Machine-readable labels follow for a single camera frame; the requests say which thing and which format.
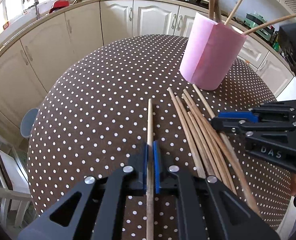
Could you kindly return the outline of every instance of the polka dot tablecloth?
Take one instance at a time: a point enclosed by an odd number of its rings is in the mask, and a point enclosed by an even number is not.
[[[29,141],[28,174],[39,214],[84,176],[103,178],[127,164],[147,138],[148,99],[153,100],[154,139],[179,167],[197,175],[175,107],[167,92],[187,89],[209,118],[191,84],[179,73],[187,38],[146,35],[116,41],[70,67],[43,101]],[[275,100],[264,82],[236,59],[221,85],[202,91],[214,112],[245,111]],[[277,229],[290,200],[290,174],[245,155],[243,141],[229,134],[258,202],[262,218]],[[243,189],[229,165],[237,194]],[[175,199],[155,196],[155,239],[178,239]],[[123,239],[145,239],[144,197],[128,196]]]

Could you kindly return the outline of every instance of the table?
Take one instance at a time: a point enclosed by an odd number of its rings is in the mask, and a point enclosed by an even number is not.
[[[153,100],[154,139],[179,167],[197,175],[176,110],[167,92],[187,89],[197,104],[192,85],[179,73],[187,38],[145,35],[116,41],[87,55],[54,84],[36,117],[28,150],[28,175],[33,203],[43,213],[85,176],[108,176],[124,166],[147,137],[148,99]],[[202,91],[215,113],[245,111],[275,98],[243,61],[236,59],[215,91]],[[210,120],[202,104],[197,105]],[[230,141],[260,207],[274,229],[290,200],[290,174],[244,154],[243,142]],[[229,171],[240,199],[238,178]],[[144,239],[145,197],[129,196],[123,239]],[[177,239],[173,197],[155,197],[155,237]]]

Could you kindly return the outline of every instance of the pink paper holder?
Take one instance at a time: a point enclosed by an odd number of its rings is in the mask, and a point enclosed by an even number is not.
[[[181,75],[203,90],[215,90],[241,50],[246,36],[196,13],[180,64]]]

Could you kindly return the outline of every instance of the cabinet handle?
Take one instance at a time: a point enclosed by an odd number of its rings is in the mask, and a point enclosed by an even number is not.
[[[129,21],[131,21],[132,8],[129,9]]]
[[[70,25],[70,20],[68,20],[67,22],[68,22],[69,32],[72,33],[72,27],[71,27],[71,25]]]
[[[32,58],[32,56],[31,56],[31,54],[29,52],[28,46],[25,46],[25,49],[26,49],[26,53],[27,53],[28,59],[30,60],[30,62],[32,62],[33,61],[33,58]]]
[[[29,65],[29,62],[27,61],[24,51],[21,49],[20,52],[21,52],[21,56],[22,56],[23,60],[26,62],[26,65]]]
[[[178,23],[177,23],[177,31],[180,30],[180,20],[181,20],[181,18],[182,18],[182,16],[179,15],[179,17],[178,17]]]
[[[258,69],[258,71],[261,71],[267,64],[267,59],[264,61],[264,64]]]
[[[175,26],[174,26],[174,22],[175,22],[176,16],[177,16],[177,14],[174,13],[174,16],[173,16],[173,18],[172,18],[172,23],[171,23],[171,28],[172,28],[172,29],[175,28]]]

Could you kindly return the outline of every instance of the green appliance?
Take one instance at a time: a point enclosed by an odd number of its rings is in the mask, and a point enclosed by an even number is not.
[[[246,14],[244,23],[250,28],[254,28],[258,25],[266,23],[267,21],[259,14]],[[270,26],[256,31],[256,33],[261,36],[264,40],[269,41],[274,34],[275,28]]]

